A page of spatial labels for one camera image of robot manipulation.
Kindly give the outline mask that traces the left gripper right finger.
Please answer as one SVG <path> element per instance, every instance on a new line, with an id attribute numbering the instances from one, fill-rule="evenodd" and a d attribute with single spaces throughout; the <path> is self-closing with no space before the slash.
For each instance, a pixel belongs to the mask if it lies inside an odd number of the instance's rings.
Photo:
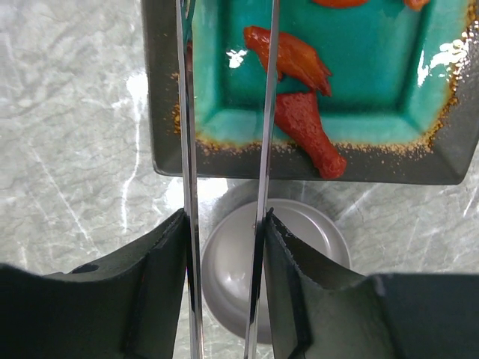
<path id="1" fill-rule="evenodd" d="M 476 274 L 364 276 L 267 215 L 265 278 L 276 358 L 476 358 Z"/>

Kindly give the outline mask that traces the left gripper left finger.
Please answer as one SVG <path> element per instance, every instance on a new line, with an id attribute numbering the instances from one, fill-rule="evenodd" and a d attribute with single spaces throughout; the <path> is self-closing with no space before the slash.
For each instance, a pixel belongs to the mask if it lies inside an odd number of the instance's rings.
<path id="1" fill-rule="evenodd" d="M 68 273 L 1 265 L 3 358 L 171 358 L 186 272 L 183 210 Z"/>

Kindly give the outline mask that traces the metal serving tongs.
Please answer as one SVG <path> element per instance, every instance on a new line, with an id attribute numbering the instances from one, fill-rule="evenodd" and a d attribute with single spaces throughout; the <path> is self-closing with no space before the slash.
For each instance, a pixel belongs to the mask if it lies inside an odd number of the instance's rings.
<path id="1" fill-rule="evenodd" d="M 273 1 L 269 30 L 269 56 L 267 59 L 266 93 L 263 109 L 263 137 L 260 153 L 257 213 L 254 226 L 254 250 L 249 284 L 244 358 L 255 358 L 257 354 L 258 308 L 263 272 L 266 205 L 269 193 L 270 155 L 272 150 L 276 86 L 278 80 L 279 8 L 279 2 Z M 192 63 L 192 53 L 189 52 L 188 45 L 192 44 L 192 19 L 194 9 L 194 1 L 177 1 L 175 4 L 184 210 L 190 233 L 190 246 L 187 255 L 190 349 L 192 358 L 203 358 L 204 335 L 199 251 L 194 85 L 192 69 L 188 67 Z"/>

